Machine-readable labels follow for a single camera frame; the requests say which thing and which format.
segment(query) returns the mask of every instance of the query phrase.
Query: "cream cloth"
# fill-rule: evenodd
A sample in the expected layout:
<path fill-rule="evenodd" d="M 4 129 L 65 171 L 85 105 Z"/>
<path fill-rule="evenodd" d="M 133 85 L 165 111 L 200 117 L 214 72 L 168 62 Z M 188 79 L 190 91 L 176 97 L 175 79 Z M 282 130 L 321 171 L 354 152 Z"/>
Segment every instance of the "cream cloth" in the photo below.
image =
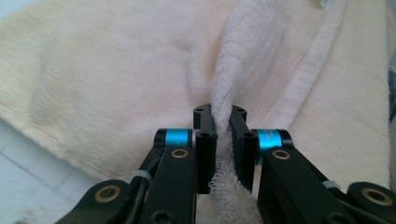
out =
<path fill-rule="evenodd" d="M 212 94 L 215 104 L 221 57 L 238 52 L 229 72 L 252 75 L 235 80 L 227 104 L 247 110 L 248 127 L 289 126 L 343 190 L 387 187 L 385 16 L 385 2 L 370 0 L 335 0 L 328 12 L 311 0 L 37 1 L 0 20 L 0 116 L 98 179 L 128 179 L 156 130 L 189 128 L 193 108 Z M 236 19 L 252 25 L 240 27 L 251 42 L 226 45 Z M 240 222 L 212 205 L 200 199 L 200 223 Z"/>

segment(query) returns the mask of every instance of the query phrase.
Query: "white towel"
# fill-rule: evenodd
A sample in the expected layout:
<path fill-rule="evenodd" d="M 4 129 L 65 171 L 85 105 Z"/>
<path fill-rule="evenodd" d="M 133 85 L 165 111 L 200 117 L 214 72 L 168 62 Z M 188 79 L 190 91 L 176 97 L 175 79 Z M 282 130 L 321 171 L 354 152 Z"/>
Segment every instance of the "white towel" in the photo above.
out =
<path fill-rule="evenodd" d="M 221 136 L 239 105 L 252 129 L 289 126 L 343 190 L 387 187 L 385 15 L 382 0 L 36 1 L 0 20 L 0 116 L 90 175 L 128 180 L 156 130 L 191 127 L 212 95 Z M 199 223 L 241 222 L 212 206 L 201 197 Z M 253 210 L 241 218 L 259 221 Z"/>

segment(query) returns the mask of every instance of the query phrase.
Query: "screw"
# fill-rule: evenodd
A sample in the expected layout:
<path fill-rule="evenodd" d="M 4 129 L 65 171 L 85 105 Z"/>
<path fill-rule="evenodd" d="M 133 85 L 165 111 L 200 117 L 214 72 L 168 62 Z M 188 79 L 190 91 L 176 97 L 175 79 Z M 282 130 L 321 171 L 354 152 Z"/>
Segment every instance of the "screw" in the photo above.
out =
<path fill-rule="evenodd" d="M 167 211 L 158 211 L 150 218 L 150 224 L 176 224 L 172 215 Z"/>

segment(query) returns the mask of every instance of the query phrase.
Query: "blue ring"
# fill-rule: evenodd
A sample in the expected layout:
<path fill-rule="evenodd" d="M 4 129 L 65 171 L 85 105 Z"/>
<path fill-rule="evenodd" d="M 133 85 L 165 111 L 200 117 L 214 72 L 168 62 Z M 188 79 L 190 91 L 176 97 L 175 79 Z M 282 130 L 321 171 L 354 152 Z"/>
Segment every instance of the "blue ring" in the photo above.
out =
<path fill-rule="evenodd" d="M 188 129 L 167 129 L 165 147 L 187 147 L 189 143 Z"/>
<path fill-rule="evenodd" d="M 257 164 L 262 165 L 264 151 L 271 147 L 282 147 L 282 138 L 276 129 L 257 129 L 257 134 L 259 136 L 260 143 L 260 152 Z"/>

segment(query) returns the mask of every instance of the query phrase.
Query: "white surface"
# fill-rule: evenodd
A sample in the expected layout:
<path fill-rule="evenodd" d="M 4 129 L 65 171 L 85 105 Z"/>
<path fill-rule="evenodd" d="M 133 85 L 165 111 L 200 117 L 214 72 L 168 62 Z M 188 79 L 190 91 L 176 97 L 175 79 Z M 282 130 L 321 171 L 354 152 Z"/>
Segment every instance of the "white surface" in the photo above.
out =
<path fill-rule="evenodd" d="M 0 223 L 54 223 L 96 181 L 0 120 Z"/>

